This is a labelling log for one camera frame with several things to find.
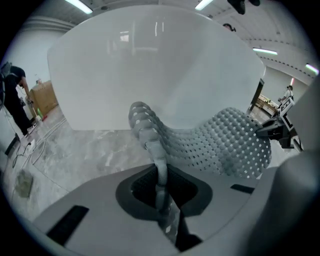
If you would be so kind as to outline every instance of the marble floor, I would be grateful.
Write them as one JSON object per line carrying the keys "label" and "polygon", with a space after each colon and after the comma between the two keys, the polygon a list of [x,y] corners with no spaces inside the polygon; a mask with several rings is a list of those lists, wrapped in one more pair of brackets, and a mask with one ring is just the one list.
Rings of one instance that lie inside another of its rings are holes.
{"label": "marble floor", "polygon": [[[269,118],[258,108],[254,108],[251,115],[259,122]],[[31,157],[19,156],[15,167],[12,167],[19,144],[9,156],[2,185],[12,207],[30,221],[86,181],[152,162],[130,130],[76,131],[63,120],[64,115],[57,106],[31,134],[39,142],[51,132],[45,142],[38,144]],[[28,141],[21,141],[19,154],[27,144]],[[271,141],[271,149],[270,167],[298,154],[295,149],[282,149],[274,140]],[[22,166],[33,175],[29,198],[21,198],[14,189]]]}

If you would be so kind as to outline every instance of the perforated surface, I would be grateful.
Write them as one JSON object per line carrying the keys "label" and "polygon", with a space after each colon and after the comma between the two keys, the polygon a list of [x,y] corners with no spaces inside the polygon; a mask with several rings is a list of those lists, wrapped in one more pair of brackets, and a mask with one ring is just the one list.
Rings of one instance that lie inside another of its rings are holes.
{"label": "perforated surface", "polygon": [[148,130],[158,133],[169,164],[184,164],[199,171],[256,178],[271,161],[269,139],[258,138],[262,126],[250,116],[228,107],[203,125],[189,130],[165,126],[143,102],[130,107],[129,123],[137,138]]}

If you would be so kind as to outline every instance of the black pants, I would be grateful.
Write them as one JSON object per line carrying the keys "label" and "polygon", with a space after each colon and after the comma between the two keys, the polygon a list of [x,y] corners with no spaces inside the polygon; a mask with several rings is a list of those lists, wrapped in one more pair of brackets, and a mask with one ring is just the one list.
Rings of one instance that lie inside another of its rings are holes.
{"label": "black pants", "polygon": [[27,129],[30,128],[32,124],[20,104],[20,99],[15,88],[5,91],[4,106],[13,117],[14,122],[20,128],[22,134],[26,135],[28,133]]}

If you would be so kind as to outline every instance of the cardboard box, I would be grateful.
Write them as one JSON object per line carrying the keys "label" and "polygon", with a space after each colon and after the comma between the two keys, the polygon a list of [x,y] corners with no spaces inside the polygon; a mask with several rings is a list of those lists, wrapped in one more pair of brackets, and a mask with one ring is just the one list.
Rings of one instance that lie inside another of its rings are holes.
{"label": "cardboard box", "polygon": [[[50,110],[54,109],[58,105],[58,101],[52,87],[51,81],[37,84],[30,90],[30,96],[33,101],[33,108],[38,114],[39,108],[42,115],[46,115]],[[29,106],[32,116],[35,118],[35,112]]]}

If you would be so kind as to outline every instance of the wall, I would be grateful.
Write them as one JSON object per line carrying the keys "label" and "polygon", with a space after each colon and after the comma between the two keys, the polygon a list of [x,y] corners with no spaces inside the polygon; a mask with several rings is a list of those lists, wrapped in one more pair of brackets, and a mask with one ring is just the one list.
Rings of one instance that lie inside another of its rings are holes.
{"label": "wall", "polygon": [[[278,99],[284,96],[287,91],[287,86],[290,85],[291,79],[292,76],[271,67],[267,67],[263,78],[264,86],[261,94],[278,104]],[[298,79],[294,79],[292,86],[294,101],[297,102],[308,89],[308,85]]]}
{"label": "wall", "polygon": [[48,63],[75,130],[129,129],[136,101],[169,127],[193,128],[226,107],[246,111],[265,71],[235,33],[164,5],[124,7],[86,20],[48,51]]}
{"label": "wall", "polygon": [[[1,66],[6,61],[12,62],[12,65],[22,68],[26,75],[26,81],[29,89],[36,85],[39,78],[45,82],[50,80],[48,68],[48,49],[60,38],[64,32],[49,30],[30,30],[20,31],[12,40],[11,45],[7,49]],[[23,88],[17,86],[16,90],[19,97],[26,97]],[[32,118],[28,106],[24,107],[24,111],[29,119]],[[9,118],[15,132],[21,138],[22,133],[13,119]]]}

